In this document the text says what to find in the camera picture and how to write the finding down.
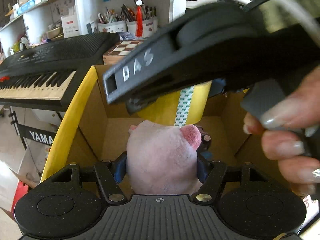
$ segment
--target pink plush toy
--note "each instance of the pink plush toy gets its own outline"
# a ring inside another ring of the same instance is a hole
[[[181,128],[143,121],[130,127],[127,174],[136,194],[193,194],[201,187],[196,149],[201,142],[192,124]]]

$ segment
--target red tassel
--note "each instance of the red tassel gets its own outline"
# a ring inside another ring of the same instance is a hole
[[[142,12],[141,12],[141,6],[137,6],[137,30],[136,30],[136,37],[142,37]]]

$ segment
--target white plastic bin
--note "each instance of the white plastic bin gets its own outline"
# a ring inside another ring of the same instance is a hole
[[[153,33],[156,32],[157,26],[154,26],[158,24],[158,20],[156,17],[151,18],[149,20],[142,21],[142,37],[147,38],[150,37]],[[137,22],[127,22],[128,26],[128,32],[135,35],[137,30]]]
[[[98,23],[98,31],[100,33],[123,33],[127,32],[127,25],[125,21],[106,24]]]

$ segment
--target metal screw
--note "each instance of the metal screw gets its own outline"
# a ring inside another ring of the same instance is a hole
[[[205,141],[210,141],[211,140],[211,137],[210,137],[210,135],[205,135],[204,137],[203,137],[203,139],[205,140]]]
[[[109,200],[112,202],[119,202],[124,199],[124,196],[121,194],[112,194],[109,196]]]
[[[196,199],[197,199],[198,201],[201,201],[201,202],[208,202],[208,201],[210,201],[212,198],[211,198],[211,196],[208,195],[208,194],[199,194],[199,195],[196,196]]]

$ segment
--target finger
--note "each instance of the finger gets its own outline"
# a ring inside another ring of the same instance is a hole
[[[290,159],[278,161],[279,171],[289,182],[298,184],[320,183],[320,161],[295,156]]]
[[[307,128],[320,122],[320,66],[301,82],[298,89],[261,117],[266,129],[279,126]]]
[[[262,134],[264,131],[259,120],[253,117],[250,113],[245,115],[243,122],[243,131],[246,134]]]
[[[298,196],[313,195],[316,193],[316,185],[291,183],[291,190]]]
[[[303,142],[290,131],[265,131],[262,149],[270,160],[282,160],[304,153]]]

